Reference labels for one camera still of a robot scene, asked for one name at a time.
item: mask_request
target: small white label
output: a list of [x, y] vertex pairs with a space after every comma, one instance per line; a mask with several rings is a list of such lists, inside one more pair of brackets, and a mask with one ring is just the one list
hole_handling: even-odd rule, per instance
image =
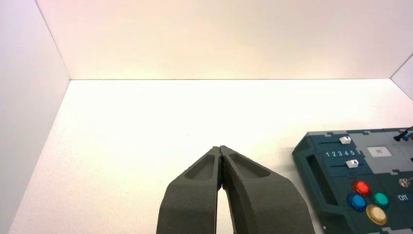
[[348, 168], [356, 168], [358, 167], [358, 161], [356, 159], [346, 161]]
[[339, 140], [343, 145], [351, 143], [351, 138], [349, 136], [343, 136]]
[[386, 146], [376, 146], [376, 147], [367, 147], [367, 150], [372, 154], [373, 157], [390, 157], [389, 150]]

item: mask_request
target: blue button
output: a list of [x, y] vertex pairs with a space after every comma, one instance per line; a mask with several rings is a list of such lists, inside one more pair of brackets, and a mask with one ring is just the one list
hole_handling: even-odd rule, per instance
[[363, 211], [366, 208], [366, 200], [356, 193], [349, 194], [347, 196], [348, 204], [356, 211]]

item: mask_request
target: connector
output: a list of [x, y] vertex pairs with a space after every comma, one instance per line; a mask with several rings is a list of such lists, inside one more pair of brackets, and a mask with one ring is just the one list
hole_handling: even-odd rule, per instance
[[407, 130], [400, 133], [399, 135], [393, 137], [393, 139], [395, 139], [396, 141], [400, 141], [407, 133], [409, 133]]
[[408, 141], [410, 138], [413, 137], [413, 133], [407, 134], [403, 137], [403, 140]]

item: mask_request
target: cable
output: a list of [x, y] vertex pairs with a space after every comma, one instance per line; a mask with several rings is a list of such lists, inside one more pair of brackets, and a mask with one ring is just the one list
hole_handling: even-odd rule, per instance
[[400, 141], [407, 133], [409, 133], [409, 130], [412, 129], [412, 127], [406, 129], [404, 132], [400, 133], [399, 135], [393, 137], [393, 139], [395, 139], [396, 141]]
[[409, 133], [409, 134], [405, 135], [402, 139], [405, 140], [405, 141], [408, 141], [412, 136], [413, 136], [413, 133]]

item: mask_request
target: round button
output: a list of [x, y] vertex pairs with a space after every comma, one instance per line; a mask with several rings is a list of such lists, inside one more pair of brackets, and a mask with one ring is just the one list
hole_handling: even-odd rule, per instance
[[384, 213], [384, 211], [378, 206], [368, 205], [366, 208], [366, 213], [375, 224], [384, 225], [387, 223], [386, 213]]
[[353, 182], [351, 182], [351, 188], [353, 189], [353, 191], [355, 193], [358, 193], [362, 196], [368, 196], [370, 195], [370, 187], [369, 185], [362, 181], [362, 180], [353, 180]]
[[372, 195], [372, 202], [381, 208], [386, 208], [389, 205], [389, 199], [381, 192], [376, 192]]
[[349, 194], [347, 196], [347, 202], [356, 211], [361, 212], [366, 207], [366, 200], [358, 194]]

